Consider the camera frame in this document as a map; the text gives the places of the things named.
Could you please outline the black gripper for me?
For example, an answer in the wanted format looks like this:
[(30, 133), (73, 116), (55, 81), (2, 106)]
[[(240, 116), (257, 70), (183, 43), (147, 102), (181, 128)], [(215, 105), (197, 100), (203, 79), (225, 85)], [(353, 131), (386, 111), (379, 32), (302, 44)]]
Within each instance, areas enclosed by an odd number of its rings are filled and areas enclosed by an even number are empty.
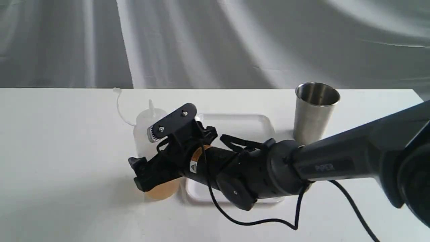
[(215, 127), (202, 125), (183, 125), (169, 130), (164, 127), (149, 129), (151, 137), (161, 139), (157, 145), (157, 154), (149, 161), (145, 157), (128, 158), (136, 187), (148, 192), (157, 185), (186, 177), (212, 188), (219, 186), (216, 177), (223, 172), (239, 153), (213, 147), (211, 143), (217, 138)]

